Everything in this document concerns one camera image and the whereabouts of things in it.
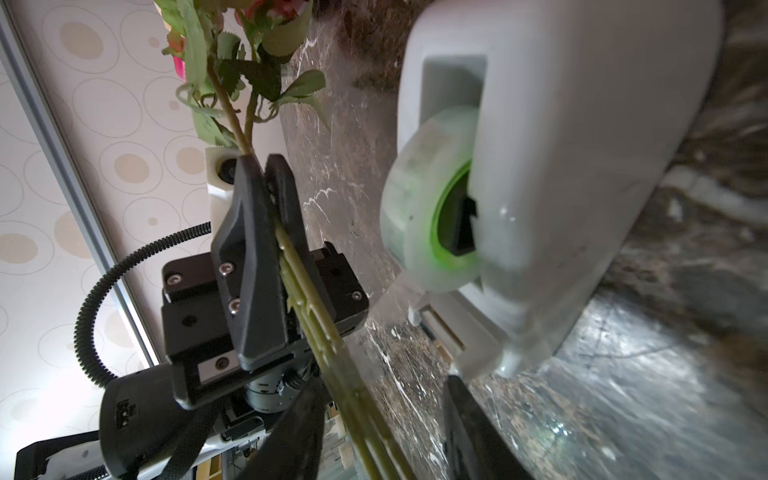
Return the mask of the white tape dispenser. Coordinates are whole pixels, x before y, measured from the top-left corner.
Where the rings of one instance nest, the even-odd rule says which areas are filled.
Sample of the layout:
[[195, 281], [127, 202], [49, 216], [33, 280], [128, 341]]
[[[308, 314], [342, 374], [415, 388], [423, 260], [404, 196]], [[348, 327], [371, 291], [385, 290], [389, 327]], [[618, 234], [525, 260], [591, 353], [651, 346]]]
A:
[[437, 1], [416, 20], [397, 156], [444, 110], [478, 110], [468, 179], [439, 240], [479, 276], [423, 289], [409, 318], [453, 374], [511, 377], [581, 315], [698, 114], [724, 33], [719, 1]]

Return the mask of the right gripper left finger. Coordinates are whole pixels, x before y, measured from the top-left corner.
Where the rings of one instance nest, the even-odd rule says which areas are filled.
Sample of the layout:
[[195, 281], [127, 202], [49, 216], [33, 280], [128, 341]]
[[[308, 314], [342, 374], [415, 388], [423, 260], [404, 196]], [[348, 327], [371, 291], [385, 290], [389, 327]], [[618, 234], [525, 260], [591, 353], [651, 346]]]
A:
[[236, 479], [316, 479], [329, 402], [323, 381], [310, 380]]

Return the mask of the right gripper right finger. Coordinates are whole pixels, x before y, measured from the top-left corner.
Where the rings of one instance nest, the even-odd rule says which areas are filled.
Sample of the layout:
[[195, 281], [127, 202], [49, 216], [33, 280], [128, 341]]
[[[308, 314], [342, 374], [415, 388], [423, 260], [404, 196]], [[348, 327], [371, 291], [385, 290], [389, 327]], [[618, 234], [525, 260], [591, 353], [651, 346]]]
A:
[[446, 378], [442, 405], [449, 479], [533, 479], [460, 377]]

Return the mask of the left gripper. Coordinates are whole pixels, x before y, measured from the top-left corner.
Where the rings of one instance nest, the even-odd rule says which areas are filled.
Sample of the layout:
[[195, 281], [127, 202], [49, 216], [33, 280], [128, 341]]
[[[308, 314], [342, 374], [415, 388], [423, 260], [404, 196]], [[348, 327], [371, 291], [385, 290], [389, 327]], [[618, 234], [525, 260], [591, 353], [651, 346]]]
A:
[[[339, 335], [353, 333], [365, 322], [369, 299], [346, 257], [329, 242], [310, 252], [295, 178], [283, 155], [268, 156], [265, 180], [320, 304], [327, 306], [328, 294]], [[240, 388], [265, 395], [269, 385], [261, 385], [261, 379], [282, 373], [311, 353], [308, 341], [298, 334], [294, 312], [287, 314], [288, 342], [266, 183], [255, 158], [240, 157], [232, 203], [213, 238], [214, 263], [206, 252], [163, 267], [167, 277], [181, 278], [179, 284], [165, 288], [161, 316], [173, 395], [185, 410]], [[214, 265], [220, 268], [226, 263], [233, 270], [221, 273], [216, 282]]]

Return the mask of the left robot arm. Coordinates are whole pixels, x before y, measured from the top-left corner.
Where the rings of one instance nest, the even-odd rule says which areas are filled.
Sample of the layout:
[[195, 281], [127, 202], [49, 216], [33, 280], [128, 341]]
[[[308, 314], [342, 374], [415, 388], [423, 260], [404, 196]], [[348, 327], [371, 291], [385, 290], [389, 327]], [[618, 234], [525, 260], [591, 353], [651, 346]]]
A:
[[[258, 443], [247, 479], [313, 479], [331, 396], [319, 357], [290, 306], [272, 236], [282, 225], [342, 335], [365, 321], [369, 302], [344, 255], [307, 245], [293, 172], [279, 154], [258, 167], [250, 156], [213, 164], [224, 215], [133, 252], [86, 297], [75, 352], [104, 391], [98, 427], [21, 449], [18, 479], [181, 479], [230, 449]], [[211, 234], [207, 253], [168, 262], [161, 309], [166, 362], [117, 376], [98, 356], [97, 313], [133, 267]]]

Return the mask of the peach rose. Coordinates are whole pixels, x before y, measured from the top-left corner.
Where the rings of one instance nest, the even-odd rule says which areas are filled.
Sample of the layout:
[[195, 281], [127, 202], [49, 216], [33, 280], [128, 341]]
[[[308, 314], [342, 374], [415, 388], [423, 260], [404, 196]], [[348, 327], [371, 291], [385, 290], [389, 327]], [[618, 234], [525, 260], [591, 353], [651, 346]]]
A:
[[245, 113], [245, 132], [251, 136], [255, 124], [275, 119], [280, 108], [288, 104], [309, 105], [321, 124], [329, 128], [323, 107], [315, 94], [326, 87], [324, 73], [317, 69], [301, 73], [285, 90], [281, 85], [281, 64], [263, 57], [260, 62], [239, 61], [240, 74], [251, 86], [251, 95]]

